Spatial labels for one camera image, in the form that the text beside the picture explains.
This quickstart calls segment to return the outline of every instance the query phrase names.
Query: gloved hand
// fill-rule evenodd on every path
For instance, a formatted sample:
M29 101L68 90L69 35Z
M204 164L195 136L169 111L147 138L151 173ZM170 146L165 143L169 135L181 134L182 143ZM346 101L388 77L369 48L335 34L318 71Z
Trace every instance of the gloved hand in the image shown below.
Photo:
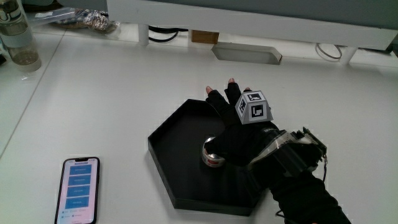
M206 88L208 102L213 106L224 122L225 130L212 141L205 144L209 154L224 157L229 163L236 166L245 166L250 163L278 134L279 129L270 121L242 125L235 110L235 104L241 96L239 86L231 78L225 90L229 103L217 90Z

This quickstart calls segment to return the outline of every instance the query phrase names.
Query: black hexagonal tray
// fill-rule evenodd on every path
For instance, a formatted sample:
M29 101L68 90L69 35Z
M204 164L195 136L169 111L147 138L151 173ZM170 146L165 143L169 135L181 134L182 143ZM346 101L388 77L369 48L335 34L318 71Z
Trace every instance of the black hexagonal tray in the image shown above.
M148 137L149 151L174 208L249 216L261 197L243 169L206 166L201 148L224 130L205 101L187 100Z

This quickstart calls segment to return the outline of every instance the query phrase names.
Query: white desk surface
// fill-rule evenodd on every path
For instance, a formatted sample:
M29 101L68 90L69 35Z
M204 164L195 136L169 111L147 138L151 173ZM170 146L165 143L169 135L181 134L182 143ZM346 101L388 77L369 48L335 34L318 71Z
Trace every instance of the white desk surface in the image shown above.
M61 37L35 36L41 52L40 43ZM394 223L397 74L289 57L279 66L227 62L207 49L64 35L19 123L24 106L7 107L16 129L0 158L0 223L52 223L60 166L85 155L101 159L98 223L283 223L270 194L250 217L173 209L148 152L147 137L179 105L204 100L207 85L223 90L231 77L266 94L279 128L319 135L326 187L353 223Z

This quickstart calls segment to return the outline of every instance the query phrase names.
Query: wire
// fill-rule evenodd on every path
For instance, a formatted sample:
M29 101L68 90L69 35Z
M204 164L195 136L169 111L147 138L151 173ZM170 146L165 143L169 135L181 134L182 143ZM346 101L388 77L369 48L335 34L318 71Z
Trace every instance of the wire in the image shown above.
M287 221L291 222L291 224L298 224L297 222L286 218L284 215L280 215L279 213L281 213L281 212L282 212L282 210L279 210L277 213L275 213L275 216L282 217L282 218L286 219Z
M157 32L160 34L173 34L177 31L179 32L188 32L187 29L180 29L180 28L160 28L160 27L153 27L148 26L150 31Z
M330 57L330 58L333 58L333 59L340 59L341 56L343 55L343 54L341 53L340 48L339 48L337 45L335 45L335 47L337 48L337 50L338 50L338 52L339 52L339 54L340 54L339 57L334 57L334 56L331 56L330 54L327 54L325 51L323 51L323 50L321 49L321 47L319 47L319 43L317 43L317 47L318 47L318 49L319 49L320 51L322 51L322 53L324 53L326 56L328 56L328 57Z
M168 39L164 39L164 40L149 37L149 40L158 42L158 43L166 43L166 42L173 40L174 38L177 37L178 32L188 32L187 29L180 29L180 28L160 28L160 27L153 27L153 26L148 26L148 27L149 27L149 30L151 30L153 32L160 33L160 34L173 34L174 33L174 35L172 37L170 37Z
M169 41L173 40L174 38L176 38L177 35L178 35L178 31L172 37L170 37L168 39L159 40L159 39L155 39L155 38L149 37L149 40L154 41L154 42L158 42L158 43L166 43L166 42L169 42Z
M325 155L323 156L323 158L325 159L325 160L324 160L325 163L324 163L324 165L323 165L323 179L322 179L322 181L325 183L326 172L327 172L326 165L328 165L328 156L325 154Z

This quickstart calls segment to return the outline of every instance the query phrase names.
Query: black sleeve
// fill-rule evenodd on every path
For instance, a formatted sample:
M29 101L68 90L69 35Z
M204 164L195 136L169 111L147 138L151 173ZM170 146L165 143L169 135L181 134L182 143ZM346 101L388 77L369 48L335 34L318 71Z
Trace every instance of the black sleeve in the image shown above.
M283 178L272 184L270 190L285 217L298 224L351 223L322 180L309 172L299 178Z

